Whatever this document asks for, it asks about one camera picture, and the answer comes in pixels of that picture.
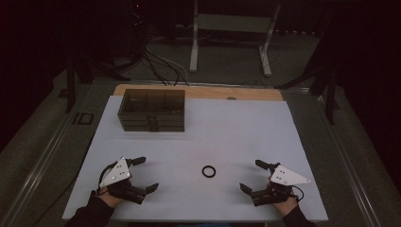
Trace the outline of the person's right hand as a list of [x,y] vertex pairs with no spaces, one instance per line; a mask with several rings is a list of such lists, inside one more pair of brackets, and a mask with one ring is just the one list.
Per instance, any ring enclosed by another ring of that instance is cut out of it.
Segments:
[[273,204],[273,207],[276,208],[283,217],[288,215],[297,206],[297,200],[292,197],[289,197],[286,201]]

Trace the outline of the white metal stand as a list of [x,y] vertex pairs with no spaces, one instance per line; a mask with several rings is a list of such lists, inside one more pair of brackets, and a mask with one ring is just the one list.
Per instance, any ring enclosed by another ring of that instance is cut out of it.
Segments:
[[265,33],[266,40],[258,46],[261,66],[265,77],[271,77],[272,61],[268,57],[270,40],[275,29],[277,18],[281,9],[279,3],[274,4],[274,10],[269,17],[237,16],[223,14],[199,13],[199,0],[194,0],[193,36],[190,55],[189,71],[195,73],[198,69],[199,56],[199,30],[222,30],[236,32]]

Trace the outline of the dark equipment stand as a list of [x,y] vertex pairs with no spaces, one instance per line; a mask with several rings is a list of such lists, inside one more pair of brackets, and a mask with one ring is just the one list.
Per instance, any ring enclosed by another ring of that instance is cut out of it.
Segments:
[[127,55],[131,61],[138,62],[142,57],[148,34],[147,3],[145,0],[124,1],[129,35]]

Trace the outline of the person's left hand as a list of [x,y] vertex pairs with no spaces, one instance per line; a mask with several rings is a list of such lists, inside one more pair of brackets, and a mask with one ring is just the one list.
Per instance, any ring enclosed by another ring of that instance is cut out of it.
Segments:
[[112,208],[115,208],[122,201],[122,199],[112,196],[107,187],[102,187],[100,189],[98,197]]

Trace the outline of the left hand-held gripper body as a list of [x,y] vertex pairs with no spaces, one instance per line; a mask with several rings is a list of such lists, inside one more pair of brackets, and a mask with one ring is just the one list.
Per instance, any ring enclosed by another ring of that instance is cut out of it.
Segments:
[[124,157],[103,169],[99,177],[98,190],[102,187],[107,187],[109,193],[116,198],[137,204],[141,204],[147,194],[144,189],[131,185],[130,166]]

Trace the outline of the dark translucent drawer box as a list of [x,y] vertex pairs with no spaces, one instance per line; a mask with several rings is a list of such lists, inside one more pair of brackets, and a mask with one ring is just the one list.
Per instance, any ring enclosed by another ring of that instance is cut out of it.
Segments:
[[122,127],[184,127],[184,105],[184,90],[128,89],[118,118]]

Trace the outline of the black rectangular frame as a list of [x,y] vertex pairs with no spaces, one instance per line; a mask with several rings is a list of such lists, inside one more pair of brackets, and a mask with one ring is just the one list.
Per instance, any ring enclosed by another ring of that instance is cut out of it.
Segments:
[[73,125],[91,125],[94,117],[92,113],[76,113],[73,119]]

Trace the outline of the metal floor rail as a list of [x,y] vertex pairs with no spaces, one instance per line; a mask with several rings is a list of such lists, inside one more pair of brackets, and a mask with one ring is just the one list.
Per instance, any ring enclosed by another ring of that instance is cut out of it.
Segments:
[[52,134],[52,137],[46,144],[41,156],[35,161],[34,166],[28,173],[22,187],[18,191],[15,199],[10,204],[6,214],[0,220],[0,227],[13,227],[17,222],[17,219],[26,210],[27,204],[40,184],[44,173],[48,169],[48,166],[50,165],[76,114],[77,111],[73,109],[70,113],[66,113],[62,117],[61,123]]
[[372,206],[372,203],[366,193],[366,190],[359,179],[356,170],[345,149],[345,145],[341,142],[340,136],[334,125],[331,125],[326,119],[325,102],[321,96],[314,98],[314,103],[317,106],[320,116],[323,118],[325,127],[328,130],[329,137],[334,143],[335,151],[339,156],[341,168],[345,174],[345,178],[349,183],[356,199],[359,210],[366,222],[367,227],[382,227],[382,224]]

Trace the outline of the white board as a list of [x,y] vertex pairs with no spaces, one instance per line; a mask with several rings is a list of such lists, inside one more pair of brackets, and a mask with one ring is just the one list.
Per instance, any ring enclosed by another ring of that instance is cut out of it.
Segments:
[[184,132],[124,131],[121,99],[111,96],[78,175],[63,217],[71,218],[115,160],[146,157],[132,168],[132,183],[158,189],[142,204],[124,201],[113,213],[122,221],[277,220],[270,205],[254,206],[239,184],[263,189],[269,172],[256,160],[280,163],[311,179],[313,173],[284,101],[188,98]]

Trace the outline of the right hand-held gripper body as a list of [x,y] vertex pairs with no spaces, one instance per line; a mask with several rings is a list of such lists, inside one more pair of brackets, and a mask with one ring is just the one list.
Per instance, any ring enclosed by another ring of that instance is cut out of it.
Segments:
[[251,194],[255,206],[279,203],[286,201],[289,197],[294,198],[295,196],[291,194],[294,186],[311,183],[308,178],[282,166],[280,163],[270,164],[269,172],[267,187]]

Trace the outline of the black tripod stand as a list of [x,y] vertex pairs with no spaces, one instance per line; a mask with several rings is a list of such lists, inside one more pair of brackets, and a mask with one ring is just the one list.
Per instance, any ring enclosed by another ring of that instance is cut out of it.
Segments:
[[76,103],[76,79],[81,83],[90,84],[95,78],[110,78],[128,81],[121,75],[122,71],[132,66],[131,62],[117,66],[107,66],[85,54],[70,55],[66,60],[66,112],[70,113]]
[[320,96],[326,92],[325,101],[325,116],[331,125],[334,125],[334,110],[336,107],[335,93],[337,84],[337,75],[339,67],[333,63],[327,63],[323,66],[318,66],[315,69],[306,70],[296,79],[290,80],[281,85],[275,86],[275,89],[286,90],[304,80],[314,78],[314,81],[308,88],[308,92],[312,96]]

